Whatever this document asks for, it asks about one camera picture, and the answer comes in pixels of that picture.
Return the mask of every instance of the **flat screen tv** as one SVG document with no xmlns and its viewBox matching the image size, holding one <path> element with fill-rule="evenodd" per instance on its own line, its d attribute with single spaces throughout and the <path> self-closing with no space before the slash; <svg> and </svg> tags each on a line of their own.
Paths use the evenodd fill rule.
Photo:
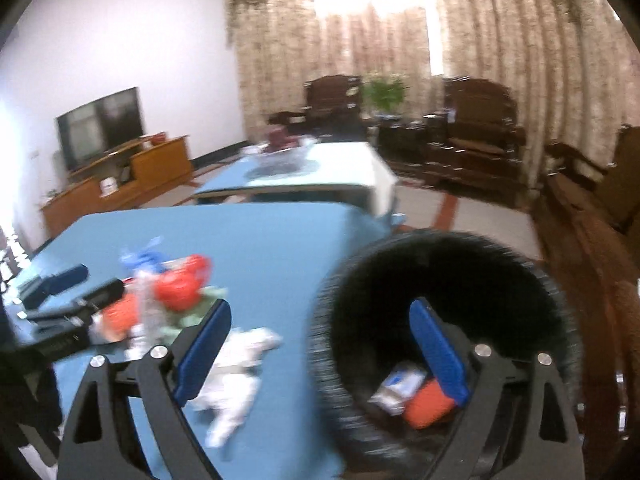
<svg viewBox="0 0 640 480">
<path fill-rule="evenodd" d="M 78 170 L 116 146 L 144 135 L 138 88 L 108 95 L 58 117 L 66 168 Z"/>
</svg>

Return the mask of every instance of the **black trash can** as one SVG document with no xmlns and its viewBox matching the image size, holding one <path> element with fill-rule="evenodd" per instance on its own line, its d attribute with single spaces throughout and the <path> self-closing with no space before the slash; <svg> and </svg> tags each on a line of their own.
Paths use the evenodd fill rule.
<svg viewBox="0 0 640 480">
<path fill-rule="evenodd" d="M 387 238 L 325 281 L 310 332 L 323 413 L 353 468 L 421 478 L 452 428 L 445 421 L 417 431 L 369 402 L 399 362 L 425 365 L 408 321 L 419 296 L 444 322 L 504 357 L 550 354 L 575 401 L 580 339 L 564 297 L 542 270 L 474 235 L 427 229 Z"/>
</svg>

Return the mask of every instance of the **tv stand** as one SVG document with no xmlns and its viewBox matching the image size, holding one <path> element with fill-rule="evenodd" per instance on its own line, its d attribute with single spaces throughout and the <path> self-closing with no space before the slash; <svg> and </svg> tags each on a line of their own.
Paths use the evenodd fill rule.
<svg viewBox="0 0 640 480">
<path fill-rule="evenodd" d="M 108 155 L 69 174 L 75 180 L 42 208 L 50 237 L 58 236 L 80 217 L 92 213 L 133 209 L 193 178 L 185 137 L 143 149 L 145 139 L 118 146 Z M 129 165 L 131 178 L 118 184 L 118 190 L 101 196 L 100 181 L 108 176 L 119 180 L 123 165 Z"/>
</svg>

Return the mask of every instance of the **metal screw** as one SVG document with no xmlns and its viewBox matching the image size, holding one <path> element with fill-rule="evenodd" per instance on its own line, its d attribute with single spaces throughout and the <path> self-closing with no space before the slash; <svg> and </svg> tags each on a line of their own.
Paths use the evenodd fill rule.
<svg viewBox="0 0 640 480">
<path fill-rule="evenodd" d="M 541 365 L 549 366 L 554 360 L 551 358 L 549 354 L 540 353 L 538 354 L 538 362 Z"/>
<path fill-rule="evenodd" d="M 480 357 L 489 357 L 491 355 L 491 347 L 489 345 L 479 344 L 474 349 Z"/>
<path fill-rule="evenodd" d="M 166 346 L 158 345 L 158 346 L 154 346 L 151 349 L 150 353 L 153 359 L 162 359 L 167 354 L 167 352 L 168 350 Z"/>
<path fill-rule="evenodd" d="M 89 364 L 94 368 L 100 368 L 104 364 L 104 355 L 93 356 Z"/>
</svg>

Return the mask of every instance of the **green plant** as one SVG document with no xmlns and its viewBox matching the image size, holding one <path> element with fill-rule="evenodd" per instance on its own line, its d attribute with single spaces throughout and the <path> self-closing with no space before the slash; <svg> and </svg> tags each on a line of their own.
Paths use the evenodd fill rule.
<svg viewBox="0 0 640 480">
<path fill-rule="evenodd" d="M 406 87 L 401 75 L 373 75 L 364 84 L 364 98 L 374 110 L 392 114 L 404 102 Z"/>
</svg>

